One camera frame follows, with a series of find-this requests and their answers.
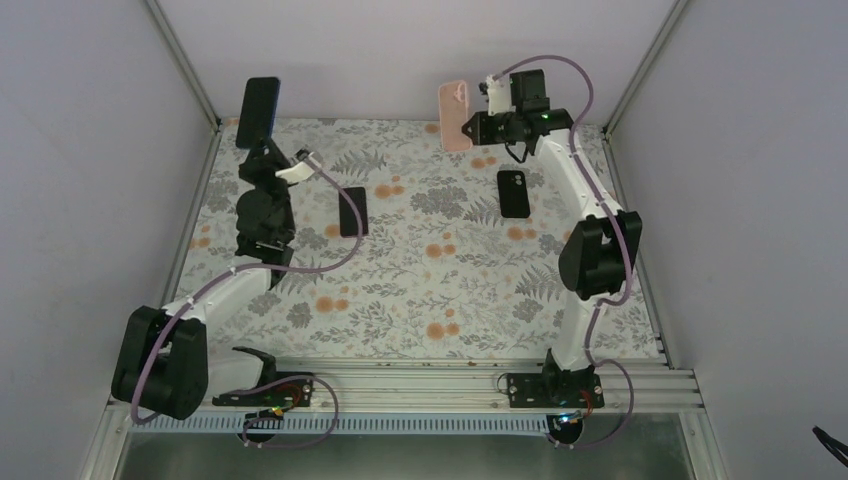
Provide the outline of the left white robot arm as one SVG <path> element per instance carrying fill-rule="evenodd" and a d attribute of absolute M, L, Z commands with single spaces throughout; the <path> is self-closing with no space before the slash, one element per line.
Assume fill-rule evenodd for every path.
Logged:
<path fill-rule="evenodd" d="M 278 391 L 276 362 L 247 346 L 214 350 L 208 335 L 285 276 L 296 227 L 289 184 L 277 171 L 291 161 L 270 137 L 258 140 L 238 167 L 251 185 L 236 203 L 237 248 L 222 281 L 129 317 L 111 382 L 114 398 L 183 420 L 205 401 L 239 391 L 263 405 Z"/>

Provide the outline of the phone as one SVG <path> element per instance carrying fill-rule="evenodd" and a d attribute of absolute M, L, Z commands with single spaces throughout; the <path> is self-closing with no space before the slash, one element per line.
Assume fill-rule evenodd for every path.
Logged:
<path fill-rule="evenodd" d="M 278 77 L 252 77 L 246 82 L 235 145 L 251 149 L 270 137 L 280 92 Z"/>
<path fill-rule="evenodd" d="M 339 232 L 343 238 L 369 233 L 367 192 L 364 187 L 347 187 L 338 196 Z"/>

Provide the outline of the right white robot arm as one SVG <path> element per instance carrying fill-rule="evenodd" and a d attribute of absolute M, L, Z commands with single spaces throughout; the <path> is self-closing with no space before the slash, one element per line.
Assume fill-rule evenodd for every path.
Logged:
<path fill-rule="evenodd" d="M 602 387 L 591 356 L 591 337 L 607 306 L 627 298 L 642 220 L 626 211 L 580 156 L 576 119 L 554 109 L 542 70 L 500 73 L 480 85 L 487 108 L 462 126 L 472 144 L 525 147 L 519 162 L 539 163 L 572 215 L 570 236 L 558 258 L 566 289 L 560 331 L 538 374 L 510 374 L 507 389 L 517 408 L 600 406 Z"/>

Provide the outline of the black phone case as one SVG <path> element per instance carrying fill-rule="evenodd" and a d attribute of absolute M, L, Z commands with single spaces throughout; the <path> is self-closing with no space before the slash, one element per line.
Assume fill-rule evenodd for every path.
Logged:
<path fill-rule="evenodd" d="M 503 218 L 526 219 L 531 215 L 525 174 L 520 170 L 501 170 L 496 175 L 498 201 Z"/>

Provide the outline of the pink phone case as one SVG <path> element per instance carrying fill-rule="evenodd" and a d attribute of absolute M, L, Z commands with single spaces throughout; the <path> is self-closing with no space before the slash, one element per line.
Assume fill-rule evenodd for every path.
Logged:
<path fill-rule="evenodd" d="M 472 140 L 462 130 L 470 119 L 469 107 L 465 80 L 447 82 L 439 87 L 439 125 L 442 147 L 446 152 L 463 152 L 473 146 Z"/>

